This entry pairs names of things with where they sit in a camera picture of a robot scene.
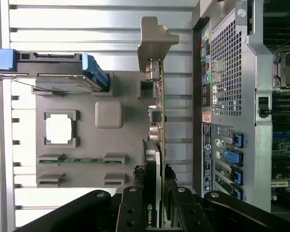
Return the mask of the green RAM stick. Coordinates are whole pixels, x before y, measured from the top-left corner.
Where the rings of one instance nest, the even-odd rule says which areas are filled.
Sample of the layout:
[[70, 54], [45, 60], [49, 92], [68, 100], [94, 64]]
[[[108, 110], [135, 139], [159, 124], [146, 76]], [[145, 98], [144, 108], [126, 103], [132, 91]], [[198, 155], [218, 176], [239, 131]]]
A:
[[40, 160], [40, 164], [123, 164], [120, 160], [104, 160], [104, 159], [73, 159], [60, 158], [58, 160]]

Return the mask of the hard disk with blue caddy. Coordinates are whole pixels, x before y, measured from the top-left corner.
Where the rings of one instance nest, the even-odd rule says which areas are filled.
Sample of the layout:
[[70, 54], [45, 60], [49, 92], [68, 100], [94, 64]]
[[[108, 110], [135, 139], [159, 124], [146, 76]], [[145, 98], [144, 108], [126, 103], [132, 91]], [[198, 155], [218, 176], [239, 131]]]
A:
[[0, 80], [58, 94], [108, 92], [110, 76], [92, 55], [40, 54], [0, 48]]

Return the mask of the green motherboard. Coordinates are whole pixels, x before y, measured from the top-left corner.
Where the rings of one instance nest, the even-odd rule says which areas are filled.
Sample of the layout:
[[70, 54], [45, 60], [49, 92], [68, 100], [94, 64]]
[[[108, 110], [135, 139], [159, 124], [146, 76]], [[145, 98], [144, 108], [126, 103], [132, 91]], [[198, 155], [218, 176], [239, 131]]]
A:
[[[290, 52], [290, 0], [264, 0], [263, 42], [273, 53]], [[290, 91], [272, 93], [272, 206], [290, 209]]]

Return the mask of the open grey PC case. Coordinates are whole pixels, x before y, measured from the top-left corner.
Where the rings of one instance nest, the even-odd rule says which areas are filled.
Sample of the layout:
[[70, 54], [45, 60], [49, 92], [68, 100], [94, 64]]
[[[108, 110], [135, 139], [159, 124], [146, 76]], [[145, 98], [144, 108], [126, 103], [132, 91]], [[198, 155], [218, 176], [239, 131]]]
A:
[[[264, 0], [199, 0], [192, 14], [192, 186], [200, 195], [217, 190], [290, 221], [290, 209], [272, 204], [272, 117], [259, 117], [258, 99], [272, 109], [274, 55], [263, 42]], [[232, 143], [244, 135], [243, 148]], [[225, 149], [243, 153], [243, 166], [223, 159]], [[232, 179], [243, 172], [243, 184]]]

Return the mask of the black case lock slider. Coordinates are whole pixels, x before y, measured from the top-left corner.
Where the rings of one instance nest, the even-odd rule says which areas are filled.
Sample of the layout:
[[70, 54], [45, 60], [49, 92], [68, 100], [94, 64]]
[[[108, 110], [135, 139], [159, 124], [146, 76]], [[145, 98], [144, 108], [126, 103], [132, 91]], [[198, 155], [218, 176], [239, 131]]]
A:
[[267, 118], [271, 114], [269, 98], [259, 97], [258, 108], [259, 108], [259, 117]]

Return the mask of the grey plastic parts rack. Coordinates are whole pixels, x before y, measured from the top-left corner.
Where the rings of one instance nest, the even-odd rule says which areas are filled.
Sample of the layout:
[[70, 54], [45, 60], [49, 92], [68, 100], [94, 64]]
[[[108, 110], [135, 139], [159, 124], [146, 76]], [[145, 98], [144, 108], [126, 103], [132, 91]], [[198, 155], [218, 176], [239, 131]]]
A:
[[[108, 92], [36, 97], [36, 183], [40, 188], [117, 188], [133, 183], [149, 134], [153, 86], [138, 72], [113, 72]], [[68, 144], [46, 140], [46, 119], [72, 119]], [[123, 164], [40, 164], [40, 160], [104, 159]]]

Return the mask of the silver CPU chip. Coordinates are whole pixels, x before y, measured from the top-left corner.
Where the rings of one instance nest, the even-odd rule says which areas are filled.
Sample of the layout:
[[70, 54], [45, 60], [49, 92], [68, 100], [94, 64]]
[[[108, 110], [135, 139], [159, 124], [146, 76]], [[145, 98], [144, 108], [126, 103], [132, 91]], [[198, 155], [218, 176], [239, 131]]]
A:
[[72, 136], [72, 119], [67, 114], [51, 114], [46, 119], [46, 140], [50, 144], [68, 144]]

